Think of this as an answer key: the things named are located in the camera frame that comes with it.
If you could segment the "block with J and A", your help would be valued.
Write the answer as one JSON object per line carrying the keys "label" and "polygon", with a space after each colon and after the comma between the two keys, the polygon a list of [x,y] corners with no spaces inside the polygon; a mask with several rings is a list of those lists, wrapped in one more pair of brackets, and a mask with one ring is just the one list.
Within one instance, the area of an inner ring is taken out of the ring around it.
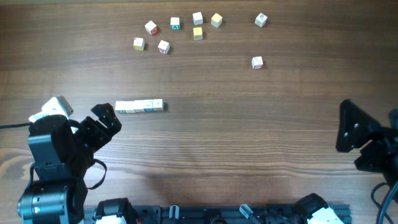
{"label": "block with J and A", "polygon": [[114,110],[117,113],[126,113],[125,102],[124,101],[117,101],[116,104],[115,104]]}

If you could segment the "block with seven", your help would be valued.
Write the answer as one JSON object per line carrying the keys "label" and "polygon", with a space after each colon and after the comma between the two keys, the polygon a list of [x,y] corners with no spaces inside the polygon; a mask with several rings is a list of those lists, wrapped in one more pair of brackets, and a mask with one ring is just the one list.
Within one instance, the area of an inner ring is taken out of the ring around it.
{"label": "block with seven", "polygon": [[134,111],[136,113],[142,113],[144,112],[144,108],[145,108],[145,101],[144,100],[135,100],[134,101]]}

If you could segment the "block with number eight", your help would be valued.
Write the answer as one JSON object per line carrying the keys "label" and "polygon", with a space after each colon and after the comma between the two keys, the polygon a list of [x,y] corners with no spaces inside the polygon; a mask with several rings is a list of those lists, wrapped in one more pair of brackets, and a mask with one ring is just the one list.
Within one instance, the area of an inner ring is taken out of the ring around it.
{"label": "block with number eight", "polygon": [[143,101],[143,109],[145,112],[154,111],[153,100],[144,100]]}

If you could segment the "block red side top row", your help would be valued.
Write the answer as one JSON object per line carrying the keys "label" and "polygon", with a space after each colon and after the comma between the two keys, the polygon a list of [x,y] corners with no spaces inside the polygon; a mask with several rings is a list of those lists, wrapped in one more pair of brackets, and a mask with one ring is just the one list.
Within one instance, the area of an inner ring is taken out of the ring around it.
{"label": "block red side top row", "polygon": [[163,111],[164,110],[163,99],[153,99],[152,100],[152,108],[154,111]]}

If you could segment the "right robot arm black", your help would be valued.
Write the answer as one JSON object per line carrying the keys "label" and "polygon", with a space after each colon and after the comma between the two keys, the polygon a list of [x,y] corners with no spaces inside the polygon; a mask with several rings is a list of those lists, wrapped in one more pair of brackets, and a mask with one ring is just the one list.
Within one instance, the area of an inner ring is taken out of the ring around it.
{"label": "right robot arm black", "polygon": [[[383,175],[370,198],[377,208],[376,223],[393,223],[388,214],[391,202],[397,202],[397,110],[388,114],[390,126],[383,126],[352,100],[340,104],[336,150],[349,153],[359,149],[354,165],[359,171]],[[348,204],[326,202],[316,193],[305,196],[292,206],[292,223],[351,223]]]}

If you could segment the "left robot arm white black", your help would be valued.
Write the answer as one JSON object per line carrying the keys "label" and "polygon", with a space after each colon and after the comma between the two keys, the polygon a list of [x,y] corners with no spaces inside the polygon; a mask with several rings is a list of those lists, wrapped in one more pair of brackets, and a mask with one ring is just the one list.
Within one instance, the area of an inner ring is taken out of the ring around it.
{"label": "left robot arm white black", "polygon": [[78,122],[61,114],[38,119],[29,127],[34,157],[30,179],[17,204],[23,223],[79,223],[85,216],[89,187],[84,176],[97,163],[96,151],[120,132],[122,124],[109,103],[91,111],[98,117]]}

